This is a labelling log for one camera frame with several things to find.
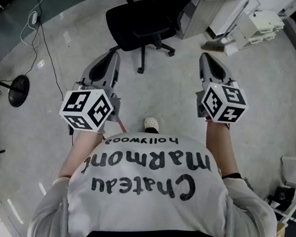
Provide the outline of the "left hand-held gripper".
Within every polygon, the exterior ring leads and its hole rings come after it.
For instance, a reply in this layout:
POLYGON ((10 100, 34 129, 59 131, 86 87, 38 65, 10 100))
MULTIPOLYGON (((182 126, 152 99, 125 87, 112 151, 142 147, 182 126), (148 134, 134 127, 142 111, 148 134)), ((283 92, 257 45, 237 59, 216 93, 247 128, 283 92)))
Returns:
POLYGON ((106 121, 117 121, 121 100, 114 85, 120 72, 119 49, 112 47, 96 58, 65 94, 59 114, 72 129, 101 132, 106 121))

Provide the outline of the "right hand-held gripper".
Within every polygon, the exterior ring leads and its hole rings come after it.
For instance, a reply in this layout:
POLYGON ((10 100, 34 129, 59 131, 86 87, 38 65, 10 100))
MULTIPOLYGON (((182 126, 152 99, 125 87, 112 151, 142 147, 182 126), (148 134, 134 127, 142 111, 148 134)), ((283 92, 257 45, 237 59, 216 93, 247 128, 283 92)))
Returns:
POLYGON ((197 116, 226 125, 237 123, 249 105, 228 67, 210 53, 202 53, 199 75, 203 89, 196 93, 197 116))

